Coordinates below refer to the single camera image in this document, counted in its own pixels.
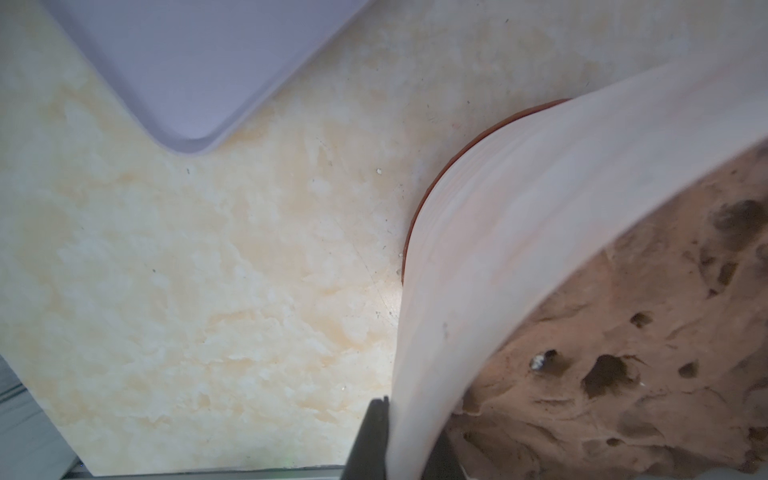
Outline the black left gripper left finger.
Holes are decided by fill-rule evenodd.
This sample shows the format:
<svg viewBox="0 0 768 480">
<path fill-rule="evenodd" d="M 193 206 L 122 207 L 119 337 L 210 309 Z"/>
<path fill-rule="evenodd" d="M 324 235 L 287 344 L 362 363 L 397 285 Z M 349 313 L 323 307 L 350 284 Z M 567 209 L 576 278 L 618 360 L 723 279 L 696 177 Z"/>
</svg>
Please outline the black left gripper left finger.
<svg viewBox="0 0 768 480">
<path fill-rule="evenodd" d="M 347 458 L 341 480 L 385 480 L 389 398 L 373 399 Z"/>
</svg>

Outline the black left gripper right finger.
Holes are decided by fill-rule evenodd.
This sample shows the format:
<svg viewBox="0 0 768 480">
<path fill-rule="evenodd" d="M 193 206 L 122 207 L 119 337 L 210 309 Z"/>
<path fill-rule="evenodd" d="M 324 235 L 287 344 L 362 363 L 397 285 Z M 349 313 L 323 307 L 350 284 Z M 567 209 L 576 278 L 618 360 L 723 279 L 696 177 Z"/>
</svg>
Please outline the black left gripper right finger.
<svg viewBox="0 0 768 480">
<path fill-rule="evenodd" d="M 422 480 L 466 480 L 458 457 L 453 449 L 447 432 L 443 430 L 424 467 Z"/>
</svg>

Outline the white ceramic pot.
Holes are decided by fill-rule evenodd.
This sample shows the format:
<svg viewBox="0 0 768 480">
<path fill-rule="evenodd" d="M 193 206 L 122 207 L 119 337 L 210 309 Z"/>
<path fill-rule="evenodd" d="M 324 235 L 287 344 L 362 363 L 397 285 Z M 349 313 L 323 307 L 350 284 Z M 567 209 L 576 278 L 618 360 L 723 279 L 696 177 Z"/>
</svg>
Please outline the white ceramic pot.
<svg viewBox="0 0 768 480">
<path fill-rule="evenodd" d="M 500 128 L 404 252 L 386 472 L 416 479 L 485 361 L 574 271 L 767 135 L 767 43 L 698 52 Z"/>
</svg>

